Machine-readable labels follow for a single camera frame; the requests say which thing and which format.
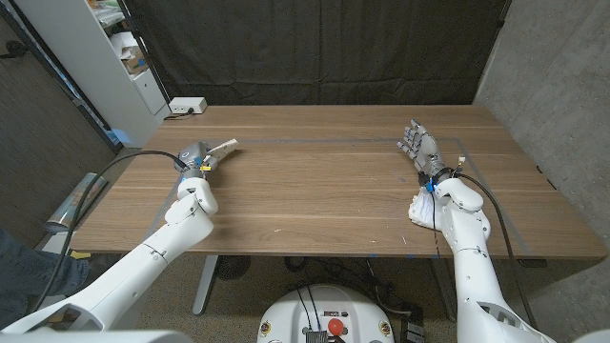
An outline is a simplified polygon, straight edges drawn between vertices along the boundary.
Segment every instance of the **table top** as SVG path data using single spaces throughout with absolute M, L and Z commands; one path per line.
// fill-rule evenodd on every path
M 447 165 L 467 157 L 463 172 L 497 198 L 517 257 L 606 255 L 600 239 L 482 107 L 211 106 L 202 115 L 166 121 L 145 150 L 177 153 L 198 140 L 240 142 L 209 177 L 219 211 L 212 234 L 190 252 L 431 257 L 437 255 L 434 232 L 407 213 L 418 193 L 417 171 L 396 146 L 411 118 L 437 139 Z M 71 247 L 133 249 L 164 224 L 177 177 L 167 158 L 136 157 Z M 492 223 L 489 251 L 506 257 L 486 198 L 483 209 Z M 440 234 L 438 249 L 452 256 Z

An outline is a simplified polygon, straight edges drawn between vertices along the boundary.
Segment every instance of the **person's leg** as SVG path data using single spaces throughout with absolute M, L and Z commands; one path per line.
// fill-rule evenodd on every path
M 0 293 L 40 295 L 58 259 L 59 254 L 32 250 L 0 228 Z M 87 260 L 66 256 L 49 295 L 74 293 L 88 273 Z
M 0 293 L 0 330 L 21 319 L 28 311 L 28 298 L 25 294 Z

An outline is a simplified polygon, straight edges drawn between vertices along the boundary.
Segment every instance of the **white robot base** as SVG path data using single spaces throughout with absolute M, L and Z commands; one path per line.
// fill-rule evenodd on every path
M 309 333 L 307 340 L 307 332 L 326 332 L 327 336 Z M 330 341 L 350 343 L 395 341 L 390 321 L 377 304 L 345 287 L 319 284 L 311 285 L 309 290 L 303 287 L 292 291 L 277 300 L 263 315 L 256 342 L 327 342 L 328 337 Z

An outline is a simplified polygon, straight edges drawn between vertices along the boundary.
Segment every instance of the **cable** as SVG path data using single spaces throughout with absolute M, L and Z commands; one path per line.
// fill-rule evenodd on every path
M 324 270 L 329 275 L 328 277 L 322 277 L 322 276 L 311 277 L 310 273 L 308 272 L 308 268 L 307 268 L 307 267 L 311 266 L 311 264 L 303 262 L 302 271 L 305 273 L 307 282 L 310 285 L 317 284 L 317 283 L 331 283 L 331 284 L 337 284 L 337 285 L 341 285 L 341 286 L 344 286 L 347 288 L 357 290 L 358 292 L 366 295 L 368 298 L 373 299 L 381 308 L 385 309 L 385 311 L 396 314 L 400 317 L 404 317 L 406 319 L 410 319 L 413 312 L 421 311 L 421 308 L 409 304 L 408 301 L 406 301 L 402 297 L 398 296 L 393 291 L 393 287 L 391 284 L 383 285 L 382 283 L 380 283 L 379 280 L 376 278 L 375 273 L 372 271 L 372 268 L 369 268 L 370 272 L 365 272 L 367 270 L 367 268 L 369 267 L 368 265 L 364 267 L 365 271 L 363 271 L 363 274 L 360 274 L 348 267 L 345 267 L 342 263 L 336 263 L 334 261 L 331 261 L 333 259 L 331 259 L 329 261 L 326 261 L 322 258 L 317 258 L 317 257 L 305 257 L 305 259 L 306 259 L 306 261 L 313 260 L 314 262 L 317 262 L 320 265 L 324 266 Z M 333 268 L 342 269 L 342 271 L 346 272 L 346 274 L 342 274 L 341 276 L 338 276 L 336 273 L 331 272 L 333 270 Z M 410 310 L 410 311 L 393 310 L 392 308 L 390 308 L 389 306 L 384 304 L 381 300 L 381 295 L 379 293 L 381 288 L 384 288 L 386 293 L 389 296 L 392 296 L 395 299 L 397 299 L 398 301 L 400 301 L 400 303 L 402 304 L 403 307 L 406 306 L 407 308 L 412 309 L 412 310 Z
M 371 266 L 371 262 L 369 261 L 368 258 L 365 259 L 366 261 L 366 265 L 369 267 L 369 272 L 371 273 L 372 277 L 375 277 L 375 272 L 373 272 L 373 267 Z M 390 313 L 395 313 L 395 314 L 404 314 L 404 315 L 411 315 L 410 311 L 398 311 L 398 310 L 393 310 L 390 309 L 389 307 L 387 307 L 383 302 L 381 302 L 381 298 L 379 297 L 379 287 L 377 285 L 375 285 L 375 296 L 377 298 L 377 303 L 379 304 L 379 306 L 381 306 L 385 311 L 390 312 Z
M 305 309 L 305 313 L 307 314 L 307 322 L 309 323 L 309 330 L 311 330 L 312 329 L 312 321 L 309 319 L 309 312 L 307 311 L 307 306 L 305 306 L 305 301 L 303 301 L 303 297 L 301 296 L 301 292 L 298 289 L 298 287 L 296 288 L 296 292 L 298 293 L 298 297 L 301 299 L 301 304 L 303 304 L 303 309 Z
M 138 156 L 138 155 L 145 155 L 145 154 L 158 154 L 158 155 L 167 156 L 167 157 L 170 157 L 173 160 L 173 162 L 175 162 L 180 168 L 184 169 L 184 168 L 187 167 L 187 165 L 184 162 L 180 161 L 180 159 L 178 159 L 178 157 L 176 157 L 176 156 L 174 156 L 174 155 L 172 155 L 172 154 L 170 154 L 168 152 L 164 152 L 164 151 L 139 151 L 139 152 L 134 152 L 134 153 L 126 154 L 126 155 L 121 156 L 121 157 L 117 157 L 111 163 L 109 163 L 102 170 L 102 172 L 97 174 L 93 178 L 93 180 L 89 183 L 89 185 L 87 185 L 87 188 L 85 189 L 85 191 L 81 195 L 80 200 L 78 201 L 78 204 L 76 205 L 76 208 L 74 209 L 73 220 L 72 220 L 72 222 L 70 223 L 70 225 L 68 227 L 68 234 L 66 234 L 66 240 L 64 241 L 64 245 L 61 248 L 61 253 L 59 253 L 59 259 L 57 260 L 57 263 L 55 263 L 55 267 L 53 269 L 53 272 L 51 273 L 51 278 L 49 279 L 49 282 L 47 283 L 47 286 L 45 287 L 45 290 L 40 294 L 40 297 L 36 301 L 36 304 L 34 305 L 34 307 L 31 309 L 31 311 L 28 314 L 34 313 L 34 312 L 38 311 L 38 309 L 40 309 L 40 305 L 42 305 L 42 302 L 47 297 L 47 294 L 49 294 L 49 290 L 51 289 L 51 287 L 53 285 L 53 282 L 55 282 L 55 278 L 57 277 L 57 274 L 59 273 L 59 267 L 61 266 L 61 263 L 64 261 L 64 258 L 66 257 L 66 252 L 68 251 L 68 246 L 69 246 L 70 241 L 72 239 L 72 233 L 74 232 L 74 228 L 76 227 L 76 224 L 78 224 L 79 219 L 80 219 L 79 216 L 80 216 L 81 209 L 83 208 L 83 205 L 85 204 L 85 200 L 87 199 L 87 195 L 92 190 L 93 185 L 95 185 L 97 180 L 102 176 L 102 174 L 104 174 L 104 172 L 106 172 L 108 169 L 110 169 L 112 166 L 114 166 L 118 162 L 120 162 L 120 161 L 122 161 L 124 159 L 127 159 L 127 158 L 135 157 L 135 156 Z
M 437 246 L 437 258 L 440 258 L 440 251 L 438 250 L 438 238 L 437 238 L 437 201 L 435 195 L 430 192 L 432 196 L 432 231 L 435 232 L 435 244 Z
M 312 290 L 309 288 L 309 284 L 307 284 L 307 292 L 309 292 L 309 298 L 312 299 L 312 305 L 314 305 L 315 320 L 317 320 L 317 330 L 322 331 L 322 326 L 320 325 L 320 318 L 317 316 L 317 309 L 315 308 L 314 296 L 312 295 Z
M 193 112 L 194 112 L 194 109 L 193 108 L 189 108 L 189 110 L 186 113 L 180 113 L 178 115 L 170 115 L 170 116 L 165 117 L 165 119 L 163 119 L 163 120 L 176 120 L 176 118 L 180 118 L 180 117 L 183 117 L 183 116 L 187 116 L 187 115 L 193 114 Z
M 530 303 L 527 301 L 525 292 L 523 291 L 523 288 L 521 287 L 521 283 L 519 280 L 519 272 L 517 269 L 517 260 L 515 259 L 515 255 L 513 254 L 513 248 L 511 246 L 511 241 L 510 241 L 510 238 L 508 237 L 508 231 L 506 230 L 506 225 L 504 224 L 504 218 L 502 217 L 502 212 L 499 209 L 498 202 L 496 201 L 494 196 L 491 193 L 489 193 L 489 191 L 487 191 L 485 189 L 485 187 L 483 187 L 483 185 L 481 185 L 476 179 L 474 179 L 466 174 L 462 174 L 462 173 L 458 173 L 458 174 L 456 174 L 456 176 L 463 177 L 463 178 L 471 181 L 475 185 L 477 185 L 485 193 L 485 195 L 487 195 L 487 197 L 492 202 L 492 204 L 494 204 L 494 208 L 496 209 L 496 213 L 498 214 L 499 225 L 502 228 L 502 234 L 504 235 L 504 242 L 506 243 L 506 250 L 508 251 L 508 257 L 511 260 L 511 269 L 513 271 L 513 276 L 515 277 L 515 281 L 517 283 L 518 294 L 521 297 L 521 302 L 523 303 L 523 307 L 525 308 L 525 312 L 527 313 L 527 318 L 530 321 L 530 325 L 534 329 L 537 330 L 538 324 L 536 323 L 536 320 L 534 319 L 534 314 L 532 313 L 532 309 L 530 308 Z

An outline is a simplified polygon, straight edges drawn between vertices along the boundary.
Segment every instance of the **table leg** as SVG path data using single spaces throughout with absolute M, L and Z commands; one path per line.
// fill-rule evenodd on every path
M 206 262 L 203 265 L 203 271 L 201 272 L 201 279 L 199 279 L 197 295 L 194 297 L 194 315 L 201 315 L 206 310 L 208 295 L 210 295 L 210 291 L 212 290 L 212 285 L 214 283 L 214 272 L 216 270 L 217 261 L 218 255 L 206 256 Z
M 430 264 L 435 274 L 440 297 L 445 305 L 447 318 L 455 323 L 457 321 L 456 313 L 458 313 L 458 297 L 456 296 L 456 287 L 449 274 L 449 268 L 447 268 L 447 261 L 442 258 L 433 258 L 430 260 Z

